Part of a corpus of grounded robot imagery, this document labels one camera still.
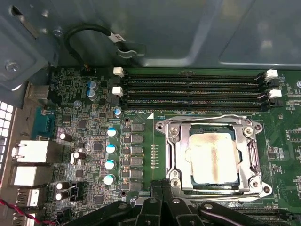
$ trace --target white label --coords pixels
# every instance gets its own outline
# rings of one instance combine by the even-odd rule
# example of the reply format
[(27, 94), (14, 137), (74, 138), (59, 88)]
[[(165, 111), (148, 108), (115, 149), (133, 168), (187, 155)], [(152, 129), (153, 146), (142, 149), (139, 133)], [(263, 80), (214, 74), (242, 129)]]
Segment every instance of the white label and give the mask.
[(119, 41), (126, 41), (120, 34), (113, 34), (113, 33), (111, 33), (109, 39), (111, 39), (111, 41), (114, 43)]

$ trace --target red wire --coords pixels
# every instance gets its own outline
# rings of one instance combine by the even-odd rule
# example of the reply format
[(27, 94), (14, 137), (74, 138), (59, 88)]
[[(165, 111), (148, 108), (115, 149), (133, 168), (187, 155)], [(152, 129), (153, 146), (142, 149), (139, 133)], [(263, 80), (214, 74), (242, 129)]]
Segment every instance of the red wire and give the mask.
[(7, 206), (8, 208), (10, 209), (13, 209), (15, 210), (16, 212), (18, 212), (19, 214), (21, 215), (24, 215), (26, 216), (27, 218), (29, 219), (32, 219), (34, 220), (34, 222), (36, 222), (37, 224), (48, 224), (48, 225), (56, 225), (56, 222), (52, 222), (52, 221), (40, 221), (38, 219), (36, 219), (34, 216), (28, 214), (28, 213), (25, 213), (23, 212), (21, 209), (19, 209), (17, 206), (13, 205), (13, 204), (9, 204), (7, 203), (5, 200), (3, 199), (0, 199), (0, 204), (4, 205), (4, 206)]

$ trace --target cpu socket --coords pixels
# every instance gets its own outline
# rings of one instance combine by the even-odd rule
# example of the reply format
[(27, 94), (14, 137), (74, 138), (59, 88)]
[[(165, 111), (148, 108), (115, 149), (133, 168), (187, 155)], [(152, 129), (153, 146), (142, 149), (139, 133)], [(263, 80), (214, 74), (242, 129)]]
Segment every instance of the cpu socket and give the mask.
[(166, 178), (192, 201), (250, 202), (272, 193), (261, 179), (256, 134), (246, 116), (178, 116), (156, 123), (166, 137)]

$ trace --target cable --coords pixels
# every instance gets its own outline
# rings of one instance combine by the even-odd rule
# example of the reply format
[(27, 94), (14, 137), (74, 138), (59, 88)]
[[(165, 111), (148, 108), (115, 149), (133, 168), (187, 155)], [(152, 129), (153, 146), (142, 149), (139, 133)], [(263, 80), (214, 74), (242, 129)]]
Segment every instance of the cable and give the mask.
[(21, 209), (19, 209), (17, 206), (13, 205), (13, 204), (9, 204), (7, 203), (5, 200), (0, 199), (0, 204), (7, 206), (8, 208), (15, 210), (17, 213), (26, 216), (29, 219), (34, 220), (34, 222), (36, 222), (37, 224), (47, 224), (47, 225), (56, 225), (56, 222), (52, 222), (52, 221), (40, 221), (38, 219), (36, 219), (34, 216), (25, 213), (24, 211), (22, 211)]
[[(82, 66), (85, 68), (89, 69), (89, 65), (84, 62), (84, 60), (81, 58), (80, 54), (71, 46), (70, 44), (70, 38), (75, 35), (78, 32), (81, 31), (96, 31), (105, 34), (106, 36), (111, 36), (113, 33), (106, 29), (105, 27), (102, 27), (100, 25), (95, 25), (95, 24), (84, 24), (84, 25), (79, 25), (71, 28), (65, 35), (64, 35), (64, 44), (66, 46), (66, 49), (68, 50), (69, 54), (76, 59)], [(124, 50), (126, 47), (123, 44), (122, 41), (114, 42), (114, 44), (118, 47), (120, 50)]]

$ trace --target screw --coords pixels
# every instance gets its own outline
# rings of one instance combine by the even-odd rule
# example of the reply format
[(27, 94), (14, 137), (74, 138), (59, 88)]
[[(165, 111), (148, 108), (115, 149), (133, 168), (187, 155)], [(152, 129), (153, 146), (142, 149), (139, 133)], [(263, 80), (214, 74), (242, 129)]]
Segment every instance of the screw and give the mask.
[(49, 16), (49, 11), (48, 11), (48, 10), (44, 10), (44, 11), (42, 12), (42, 16), (48, 18), (48, 16)]
[(48, 34), (48, 30), (46, 28), (43, 28), (41, 31), (43, 32), (43, 34)]
[(20, 66), (16, 62), (9, 62), (5, 65), (5, 69), (8, 72), (16, 72), (18, 71)]
[(52, 31), (52, 33), (57, 38), (61, 38), (63, 36), (63, 32), (61, 29), (55, 29)]
[(170, 128), (169, 131), (170, 131), (170, 133), (173, 134), (173, 135), (178, 134), (178, 128), (177, 128), (177, 127), (172, 127), (172, 128)]
[(174, 203), (174, 204), (179, 204), (179, 203), (180, 203), (180, 200), (178, 200), (178, 199), (173, 199), (173, 203)]
[(244, 129), (244, 134), (247, 135), (247, 136), (251, 136), (251, 135), (253, 135), (253, 133), (254, 133), (254, 131), (251, 127), (246, 127)]
[(120, 205), (118, 206), (119, 209), (124, 209), (124, 208), (126, 208), (126, 207), (127, 207), (127, 205), (125, 205), (125, 204), (120, 204)]
[(213, 206), (211, 204), (205, 204), (204, 207), (207, 209), (207, 210), (211, 210), (213, 208)]

